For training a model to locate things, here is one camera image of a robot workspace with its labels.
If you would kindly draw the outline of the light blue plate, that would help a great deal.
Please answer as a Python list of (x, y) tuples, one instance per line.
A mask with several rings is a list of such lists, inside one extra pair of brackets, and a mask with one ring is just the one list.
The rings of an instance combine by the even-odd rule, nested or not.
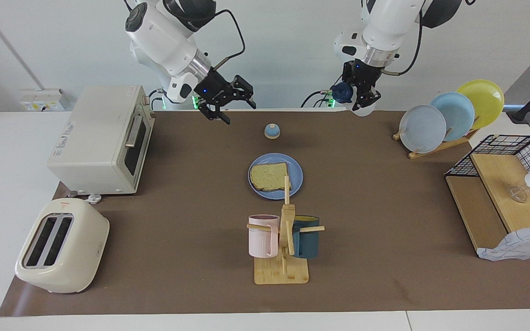
[(430, 103), (444, 116), (446, 134), (444, 141), (454, 141), (469, 133), (474, 124), (475, 111), (472, 102), (458, 92), (447, 92), (435, 97)]

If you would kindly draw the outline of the white toaster oven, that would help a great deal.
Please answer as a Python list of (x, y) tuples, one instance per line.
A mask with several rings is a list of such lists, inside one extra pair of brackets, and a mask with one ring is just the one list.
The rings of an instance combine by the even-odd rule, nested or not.
[(134, 194), (154, 123), (142, 86), (87, 86), (46, 165), (78, 195)]

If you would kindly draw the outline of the wooden mug tree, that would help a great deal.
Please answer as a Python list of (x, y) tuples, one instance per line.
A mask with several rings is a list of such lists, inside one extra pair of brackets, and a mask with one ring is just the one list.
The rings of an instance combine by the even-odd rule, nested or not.
[[(284, 203), (281, 209), (278, 229), (278, 255), (273, 258), (255, 258), (254, 282), (257, 285), (306, 284), (309, 281), (309, 269), (306, 258), (293, 256), (293, 222), (296, 207), (290, 203), (289, 177), (285, 177)], [(265, 226), (246, 224), (246, 228), (267, 230)], [(324, 226), (303, 228), (300, 232), (324, 231)]]

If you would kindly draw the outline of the wooden plate rack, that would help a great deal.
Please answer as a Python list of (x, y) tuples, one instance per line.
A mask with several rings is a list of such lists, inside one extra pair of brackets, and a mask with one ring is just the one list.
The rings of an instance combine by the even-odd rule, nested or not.
[(392, 138), (401, 140), (402, 144), (410, 151), (409, 159), (416, 159), (435, 151), (450, 148), (468, 142), (471, 136), (477, 130), (469, 131), (468, 134), (454, 141), (444, 141), (446, 134), (446, 124), (439, 120), (437, 124), (421, 124), (420, 122), (411, 122), (403, 118), (400, 122), (399, 130)]

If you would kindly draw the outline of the blue round plate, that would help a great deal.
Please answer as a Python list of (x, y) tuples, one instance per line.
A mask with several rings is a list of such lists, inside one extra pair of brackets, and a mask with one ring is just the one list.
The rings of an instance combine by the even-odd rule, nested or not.
[(257, 166), (260, 166), (263, 164), (277, 164), (277, 163), (285, 163), (287, 165), (288, 176), (289, 176), (289, 181), (290, 181), (290, 190), (289, 190), (290, 196), (297, 193), (297, 191), (300, 190), (303, 184), (303, 179), (304, 179), (303, 170), (299, 162), (295, 160), (293, 157), (286, 155), (284, 153), (267, 153), (267, 154), (261, 155), (257, 157), (257, 159), (255, 159), (252, 162), (252, 164), (250, 164), (249, 166), (248, 182), (250, 186), (252, 187), (253, 191), (265, 199), (283, 200), (284, 199), (283, 189), (273, 190), (273, 191), (258, 190), (257, 187), (252, 182), (251, 172)]

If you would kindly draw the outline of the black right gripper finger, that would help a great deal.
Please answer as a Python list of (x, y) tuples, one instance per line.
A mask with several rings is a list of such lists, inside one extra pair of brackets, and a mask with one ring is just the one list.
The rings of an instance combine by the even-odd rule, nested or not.
[(207, 103), (201, 103), (201, 113), (210, 121), (221, 120), (227, 125), (230, 125), (230, 118), (225, 113), (220, 111), (219, 106), (215, 106), (214, 109), (210, 109)]
[(253, 86), (240, 75), (236, 75), (233, 79), (234, 100), (245, 101), (251, 108), (257, 108), (256, 102), (253, 100), (253, 94)]

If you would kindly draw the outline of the dark teal mug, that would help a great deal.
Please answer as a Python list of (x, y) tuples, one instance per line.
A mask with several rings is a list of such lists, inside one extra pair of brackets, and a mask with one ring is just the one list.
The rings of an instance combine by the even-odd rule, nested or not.
[(294, 257), (311, 259), (318, 256), (318, 231), (300, 232), (303, 228), (316, 226), (320, 226), (318, 217), (308, 215), (296, 215), (294, 217), (292, 228)]

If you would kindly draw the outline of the yellow plate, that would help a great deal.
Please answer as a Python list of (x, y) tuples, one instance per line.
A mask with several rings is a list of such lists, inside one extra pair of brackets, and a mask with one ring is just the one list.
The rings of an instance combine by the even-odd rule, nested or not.
[(492, 81), (477, 79), (465, 82), (455, 92), (466, 96), (473, 104), (474, 120), (471, 131), (490, 125), (503, 111), (503, 91)]

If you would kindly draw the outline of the white checked cloth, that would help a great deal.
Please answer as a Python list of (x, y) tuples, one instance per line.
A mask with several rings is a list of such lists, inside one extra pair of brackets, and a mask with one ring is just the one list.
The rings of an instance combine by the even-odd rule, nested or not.
[(488, 261), (530, 258), (530, 228), (507, 234), (495, 248), (477, 248), (477, 256)]

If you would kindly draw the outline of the translucent blue-capped squeeze bottle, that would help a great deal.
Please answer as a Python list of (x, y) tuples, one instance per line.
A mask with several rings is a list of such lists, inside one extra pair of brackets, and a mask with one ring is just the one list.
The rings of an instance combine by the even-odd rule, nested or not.
[(367, 107), (358, 107), (356, 110), (353, 108), (356, 106), (356, 94), (353, 87), (347, 82), (339, 82), (338, 84), (330, 88), (332, 92), (332, 98), (337, 102), (341, 103), (347, 110), (359, 117), (366, 117), (370, 115), (376, 109), (376, 103), (368, 105)]

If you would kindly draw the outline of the toasted bread slice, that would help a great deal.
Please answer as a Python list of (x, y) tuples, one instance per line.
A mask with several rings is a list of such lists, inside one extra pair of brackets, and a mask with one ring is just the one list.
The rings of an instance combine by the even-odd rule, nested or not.
[(249, 170), (249, 180), (257, 191), (284, 190), (289, 177), (287, 163), (257, 164)]

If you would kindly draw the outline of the cream two-slot toaster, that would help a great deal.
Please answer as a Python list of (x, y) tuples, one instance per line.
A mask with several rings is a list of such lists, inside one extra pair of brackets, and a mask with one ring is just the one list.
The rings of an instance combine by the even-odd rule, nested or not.
[(87, 201), (52, 200), (28, 233), (15, 275), (51, 293), (84, 291), (94, 280), (109, 229), (109, 220)]

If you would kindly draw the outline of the grey-blue plate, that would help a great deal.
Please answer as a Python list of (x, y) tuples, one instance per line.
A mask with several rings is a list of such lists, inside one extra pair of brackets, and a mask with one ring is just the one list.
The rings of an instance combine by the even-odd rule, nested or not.
[(399, 124), (400, 140), (411, 152), (425, 154), (443, 142), (446, 121), (431, 105), (417, 105), (406, 111)]

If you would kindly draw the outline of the brown table mat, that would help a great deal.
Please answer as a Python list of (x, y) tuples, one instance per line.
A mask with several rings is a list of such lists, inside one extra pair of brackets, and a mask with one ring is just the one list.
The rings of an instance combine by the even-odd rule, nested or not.
[[(409, 160), (395, 111), (229, 116), (156, 112), (137, 193), (96, 205), (110, 230), (91, 286), (57, 295), (14, 279), (0, 316), (530, 308), (530, 259), (478, 258), (443, 177), (468, 144)], [(271, 152), (300, 163), (290, 200), (326, 228), (304, 285), (253, 280), (248, 216), (282, 203), (252, 190), (248, 168)]]

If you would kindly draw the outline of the clear glass item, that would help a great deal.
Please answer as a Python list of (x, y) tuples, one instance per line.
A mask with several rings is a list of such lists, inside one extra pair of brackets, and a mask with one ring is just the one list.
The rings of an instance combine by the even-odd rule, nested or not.
[(526, 203), (530, 197), (530, 188), (527, 186), (513, 185), (507, 189), (509, 196), (513, 201)]

